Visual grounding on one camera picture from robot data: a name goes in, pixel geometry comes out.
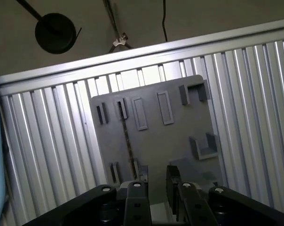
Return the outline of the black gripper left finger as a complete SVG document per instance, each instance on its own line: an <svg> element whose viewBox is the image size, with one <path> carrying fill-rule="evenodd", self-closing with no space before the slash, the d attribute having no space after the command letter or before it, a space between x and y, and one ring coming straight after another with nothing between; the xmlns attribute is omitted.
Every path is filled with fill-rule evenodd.
<svg viewBox="0 0 284 226"><path fill-rule="evenodd" d="M150 226L148 167L116 189L99 185L31 220L28 226Z"/></svg>

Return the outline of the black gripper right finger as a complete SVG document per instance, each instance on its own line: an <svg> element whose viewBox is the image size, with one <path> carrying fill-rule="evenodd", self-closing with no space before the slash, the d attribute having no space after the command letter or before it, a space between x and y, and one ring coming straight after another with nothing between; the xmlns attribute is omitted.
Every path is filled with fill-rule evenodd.
<svg viewBox="0 0 284 226"><path fill-rule="evenodd" d="M176 220L190 226L284 226L284 213L224 186L206 193L166 168L166 192Z"/></svg>

